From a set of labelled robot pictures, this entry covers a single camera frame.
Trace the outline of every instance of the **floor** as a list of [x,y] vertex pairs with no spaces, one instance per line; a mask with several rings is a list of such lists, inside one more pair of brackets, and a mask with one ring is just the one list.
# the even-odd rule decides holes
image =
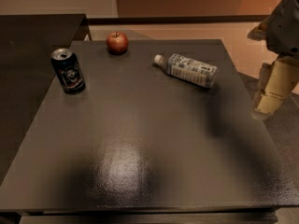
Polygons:
[[[90,26],[92,40],[105,40],[110,32],[124,31],[129,41],[137,39],[221,39],[237,71],[253,97],[262,63],[273,62],[277,55],[268,51],[264,41],[247,38],[257,22],[203,23],[203,24],[143,24]],[[299,86],[286,100],[275,116],[265,125],[270,132],[294,184],[299,188]],[[299,223],[298,208],[276,211],[278,224]]]

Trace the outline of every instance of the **soda can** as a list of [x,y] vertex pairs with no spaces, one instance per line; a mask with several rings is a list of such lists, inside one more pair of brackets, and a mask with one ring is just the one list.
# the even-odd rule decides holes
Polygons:
[[64,92],[77,94],[85,89],[85,82],[77,56],[70,49],[56,49],[51,54],[51,63]]

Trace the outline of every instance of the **apple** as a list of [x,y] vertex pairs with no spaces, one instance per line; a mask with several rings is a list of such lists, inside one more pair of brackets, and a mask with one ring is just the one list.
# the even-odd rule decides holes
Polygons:
[[106,40],[108,51],[114,55],[122,55],[129,45],[128,37],[122,32],[110,33]]

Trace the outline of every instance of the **bottle label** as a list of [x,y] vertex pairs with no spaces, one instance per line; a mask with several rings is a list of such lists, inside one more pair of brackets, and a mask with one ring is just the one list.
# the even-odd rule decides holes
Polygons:
[[218,68],[174,54],[169,59],[170,75],[203,87],[211,87]]

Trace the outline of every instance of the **table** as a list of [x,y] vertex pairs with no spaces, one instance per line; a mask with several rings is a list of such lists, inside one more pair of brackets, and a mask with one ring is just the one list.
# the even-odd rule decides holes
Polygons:
[[[220,40],[73,42],[87,89],[55,78],[0,187],[0,209],[204,213],[299,204]],[[153,67],[180,53],[220,68],[210,90]]]

